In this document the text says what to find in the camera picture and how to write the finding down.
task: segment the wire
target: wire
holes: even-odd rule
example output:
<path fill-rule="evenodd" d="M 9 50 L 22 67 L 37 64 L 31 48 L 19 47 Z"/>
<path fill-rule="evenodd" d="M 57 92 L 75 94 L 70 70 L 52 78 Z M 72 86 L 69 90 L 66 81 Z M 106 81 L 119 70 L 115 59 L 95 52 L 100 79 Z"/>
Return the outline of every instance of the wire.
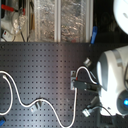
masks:
<path fill-rule="evenodd" d="M 81 66 L 81 67 L 79 67 L 79 68 L 77 69 L 77 72 L 76 72 L 76 79 L 78 78 L 78 73 L 79 73 L 79 71 L 80 71 L 81 69 L 85 69 L 85 70 L 87 71 L 87 73 L 88 73 L 88 76 L 89 76 L 91 82 L 92 82 L 93 84 L 97 84 L 95 81 L 93 81 L 89 70 L 88 70 L 86 67 L 84 67 L 84 66 Z"/>
<path fill-rule="evenodd" d="M 111 114 L 105 107 L 100 106 L 100 105 L 97 105 L 96 107 L 94 107 L 94 108 L 92 108 L 92 109 L 96 109 L 96 108 L 103 108 L 103 109 L 111 116 L 113 125 L 115 125 L 117 128 L 119 127 L 119 126 L 117 126 L 116 121 L 115 121 L 115 119 L 113 118 L 112 114 Z"/>
<path fill-rule="evenodd" d="M 23 33 L 22 33 L 22 31 L 21 31 L 21 37 L 22 37 L 22 39 L 23 39 L 23 41 L 25 42 L 25 39 L 24 39 L 24 36 L 23 36 Z"/>
<path fill-rule="evenodd" d="M 128 70 L 128 64 L 126 66 L 125 73 L 124 73 L 124 85 L 125 85 L 126 90 L 128 91 L 128 87 L 127 87 L 127 83 L 126 83 L 127 70 Z"/>
<path fill-rule="evenodd" d="M 1 37 L 1 39 L 3 39 L 5 42 L 7 42 L 7 40 L 5 40 L 3 37 Z"/>
<path fill-rule="evenodd" d="M 7 76 L 11 79 L 11 81 L 12 81 L 14 87 L 15 87 L 18 100 L 19 100 L 20 104 L 21 104 L 23 107 L 29 108 L 29 107 L 31 107 L 32 105 L 34 105 L 36 102 L 40 102 L 40 101 L 41 101 L 41 102 L 45 102 L 45 103 L 47 103 L 47 104 L 52 108 L 52 110 L 53 110 L 53 112 L 54 112 L 54 114 L 55 114 L 55 116 L 56 116 L 56 118 L 57 118 L 57 120 L 58 120 L 58 123 L 59 123 L 59 125 L 60 125 L 62 128 L 70 128 L 70 127 L 72 127 L 72 125 L 73 125 L 74 122 L 75 122 L 75 116 L 76 116 L 76 99 L 77 99 L 77 89 L 76 89 L 76 88 L 75 88 L 75 97 L 74 97 L 73 119 L 72 119 L 71 124 L 70 124 L 69 126 L 65 127 L 65 126 L 62 125 L 62 123 L 61 123 L 61 121 L 60 121 L 60 119 L 59 119 L 59 116 L 58 116 L 57 112 L 55 111 L 55 108 L 53 107 L 53 105 L 52 105 L 49 101 L 47 101 L 47 100 L 45 100 L 45 99 L 37 99 L 37 100 L 33 101 L 32 103 L 30 103 L 30 104 L 28 104 L 28 105 L 22 103 L 22 101 L 21 101 L 21 99 L 20 99 L 20 96 L 19 96 L 18 89 L 17 89 L 17 85 L 16 85 L 14 79 L 12 78 L 12 76 L 11 76 L 10 74 L 8 74 L 7 72 L 5 72 L 5 71 L 0 71 L 0 74 L 5 74 L 5 75 L 7 75 Z M 2 116 L 9 113 L 9 111 L 10 111 L 11 108 L 12 108 L 12 103 L 13 103 L 12 87 L 11 87 L 11 84 L 10 84 L 9 80 L 7 79 L 7 77 L 6 77 L 5 75 L 3 76 L 3 78 L 7 81 L 8 85 L 9 85 L 9 88 L 10 88 L 10 92 L 11 92 L 11 103 L 10 103 L 9 109 L 8 109 L 6 112 L 0 113 L 0 115 L 2 115 Z"/>
<path fill-rule="evenodd" d="M 5 79 L 5 80 L 7 81 L 7 83 L 8 83 L 8 85 L 9 85 L 10 93 L 11 93 L 11 103 L 10 103 L 10 106 L 9 106 L 9 108 L 8 108 L 8 110 L 7 110 L 6 112 L 0 113 L 1 116 L 4 116 L 4 115 L 6 115 L 6 114 L 9 113 L 9 111 L 10 111 L 11 108 L 12 108 L 12 103 L 13 103 L 13 92 L 12 92 L 11 84 L 10 84 L 9 80 L 7 79 L 7 77 L 6 77 L 5 75 L 3 76 L 3 79 Z"/>
<path fill-rule="evenodd" d="M 96 108 L 103 108 L 105 111 L 107 111 L 107 113 L 112 117 L 112 114 L 103 106 L 97 105 L 96 107 L 92 108 L 92 109 L 96 109 Z"/>

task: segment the black pegboard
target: black pegboard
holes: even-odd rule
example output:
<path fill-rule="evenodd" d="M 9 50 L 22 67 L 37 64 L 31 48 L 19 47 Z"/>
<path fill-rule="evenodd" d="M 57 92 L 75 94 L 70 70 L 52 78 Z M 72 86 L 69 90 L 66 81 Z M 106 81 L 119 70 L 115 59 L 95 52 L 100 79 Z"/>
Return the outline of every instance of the black pegboard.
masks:
<path fill-rule="evenodd" d="M 126 44 L 53 44 L 53 43 L 1 43 L 0 70 L 10 73 L 17 83 L 23 103 L 36 98 L 48 99 L 56 108 L 64 125 L 72 120 L 74 91 L 70 90 L 70 71 L 76 70 L 89 57 L 95 65 L 103 51 Z M 80 79 L 88 80 L 85 72 Z M 52 109 L 44 104 L 40 111 L 32 114 L 23 108 L 17 99 L 15 89 L 11 111 L 5 116 L 6 123 L 1 128 L 56 128 L 60 127 Z M 95 94 L 78 91 L 76 121 L 73 128 L 96 128 L 96 112 L 85 118 L 82 110 Z M 0 112 L 7 110 L 10 92 L 0 75 Z M 122 121 L 122 128 L 128 125 Z"/>

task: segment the metal bracket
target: metal bracket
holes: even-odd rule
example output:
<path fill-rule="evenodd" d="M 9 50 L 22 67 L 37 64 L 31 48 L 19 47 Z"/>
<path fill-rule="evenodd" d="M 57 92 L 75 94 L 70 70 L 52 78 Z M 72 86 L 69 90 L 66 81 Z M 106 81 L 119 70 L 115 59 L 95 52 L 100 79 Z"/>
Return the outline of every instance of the metal bracket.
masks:
<path fill-rule="evenodd" d="M 71 81 L 70 81 L 70 89 L 75 90 L 74 88 L 74 80 L 76 79 L 76 71 L 71 71 Z"/>
<path fill-rule="evenodd" d="M 31 108 L 31 112 L 35 113 L 36 111 L 38 111 L 42 106 L 42 102 L 36 102 Z"/>

